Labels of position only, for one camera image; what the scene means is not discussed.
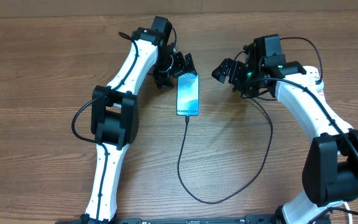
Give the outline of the blue smartphone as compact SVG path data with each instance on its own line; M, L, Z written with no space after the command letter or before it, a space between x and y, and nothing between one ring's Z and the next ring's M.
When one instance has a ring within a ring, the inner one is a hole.
M177 80L177 115L199 115L199 75L185 73Z

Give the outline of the white power strip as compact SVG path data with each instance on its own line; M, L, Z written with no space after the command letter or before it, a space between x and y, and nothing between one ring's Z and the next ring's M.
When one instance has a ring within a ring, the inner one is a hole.
M324 82L320 80L320 74L316 67L303 66L306 70L306 75L310 80L311 91L319 98L321 102L326 102L324 95Z

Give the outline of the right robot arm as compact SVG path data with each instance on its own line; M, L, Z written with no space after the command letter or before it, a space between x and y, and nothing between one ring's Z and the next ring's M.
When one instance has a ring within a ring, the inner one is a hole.
M265 221L329 223L334 211L351 214L346 203L358 198L358 129L327 104L322 68L287 61L281 42L277 34L258 37L243 48L244 62L224 59L212 76L232 84L243 98L270 93L289 110L309 140L302 191L273 215L266 215Z

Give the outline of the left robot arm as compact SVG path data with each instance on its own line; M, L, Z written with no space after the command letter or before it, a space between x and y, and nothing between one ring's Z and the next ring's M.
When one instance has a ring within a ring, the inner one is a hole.
M116 217L122 164L139 129L138 93L146 76L153 76L157 88L172 89L173 78L195 72L191 55L169 42L175 33L172 23L160 16L149 28L120 33L131 42L125 62L106 86L95 86L92 99L80 108L91 108L97 162L91 197L78 223L112 223Z

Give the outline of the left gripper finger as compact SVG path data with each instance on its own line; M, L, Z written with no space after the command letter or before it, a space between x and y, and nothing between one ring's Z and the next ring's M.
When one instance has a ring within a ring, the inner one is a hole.
M184 67L184 73L191 73L193 75L197 75L196 68L194 66L193 58L190 53L185 55L185 67Z
M169 77L155 77L155 84L159 90L170 90L174 87Z

